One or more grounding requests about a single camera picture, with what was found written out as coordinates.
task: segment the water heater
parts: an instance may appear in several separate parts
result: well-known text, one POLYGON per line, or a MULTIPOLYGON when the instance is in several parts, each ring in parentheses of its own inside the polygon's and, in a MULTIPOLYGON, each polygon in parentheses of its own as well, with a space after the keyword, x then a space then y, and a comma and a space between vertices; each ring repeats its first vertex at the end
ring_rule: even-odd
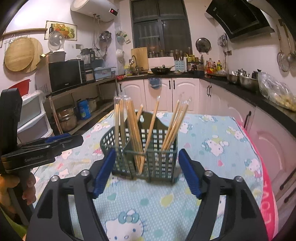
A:
POLYGON ((71 4, 71 10, 94 17, 94 14, 100 16, 103 22, 109 22, 114 19, 119 9, 108 0, 74 0, 71 4))

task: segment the wall picture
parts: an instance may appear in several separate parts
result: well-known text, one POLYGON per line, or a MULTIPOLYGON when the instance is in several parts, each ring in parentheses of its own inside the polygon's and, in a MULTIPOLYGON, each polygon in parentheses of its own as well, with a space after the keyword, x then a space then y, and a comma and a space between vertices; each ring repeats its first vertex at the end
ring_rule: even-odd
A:
POLYGON ((46 21, 47 31, 44 35, 44 39, 48 39, 49 34, 52 31, 59 31, 65 36, 65 40, 77 41, 77 25, 70 23, 62 23, 55 21, 46 21))

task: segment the silver bolt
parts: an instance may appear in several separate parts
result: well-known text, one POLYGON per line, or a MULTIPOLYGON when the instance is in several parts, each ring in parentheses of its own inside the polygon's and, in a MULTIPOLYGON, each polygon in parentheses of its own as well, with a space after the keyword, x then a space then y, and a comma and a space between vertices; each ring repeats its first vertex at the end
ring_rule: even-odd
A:
POLYGON ((55 182, 55 181, 59 180, 59 176, 52 176, 52 177, 50 178, 50 180, 51 180, 52 182, 55 182))
POLYGON ((240 183, 243 181, 243 178, 241 176, 236 176, 234 179, 240 183))
POLYGON ((89 170, 83 170, 81 172, 81 176, 88 176, 89 175, 89 170))
POLYGON ((214 175, 214 173, 213 173, 212 171, 205 171, 205 175, 206 175, 207 177, 211 177, 211 176, 214 175))

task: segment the black range hood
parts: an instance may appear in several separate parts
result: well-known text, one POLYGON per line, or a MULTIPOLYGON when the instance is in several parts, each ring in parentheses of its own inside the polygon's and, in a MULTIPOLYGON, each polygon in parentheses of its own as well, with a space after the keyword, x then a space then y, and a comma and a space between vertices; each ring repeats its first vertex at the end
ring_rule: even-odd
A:
POLYGON ((246 0, 212 0, 206 12, 217 20, 231 42, 274 32, 261 10, 246 0))

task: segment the black countertop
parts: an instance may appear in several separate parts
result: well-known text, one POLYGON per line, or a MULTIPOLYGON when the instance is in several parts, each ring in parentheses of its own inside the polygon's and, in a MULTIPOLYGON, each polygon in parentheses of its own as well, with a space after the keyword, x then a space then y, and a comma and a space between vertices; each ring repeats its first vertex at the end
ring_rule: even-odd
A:
MULTIPOLYGON (((118 82, 128 81, 128 80, 147 79, 147 78, 196 78, 196 77, 194 76, 194 74, 191 74, 191 73, 182 73, 182 74, 171 73, 171 74, 164 74, 164 75, 146 74, 146 75, 140 75, 140 76, 130 76, 118 82)), ((272 116, 276 121, 278 121, 283 127, 285 127, 291 133, 291 135, 293 135, 296 138, 296 112, 289 111, 285 108, 282 108, 274 104, 273 102, 267 100, 261 94, 255 94, 246 89, 243 89, 239 85, 228 83, 225 78, 205 76, 198 79, 203 79, 212 84, 220 86, 226 89, 227 91, 242 98, 243 100, 250 103, 251 105, 259 107, 260 109, 268 113, 270 116, 272 116)))

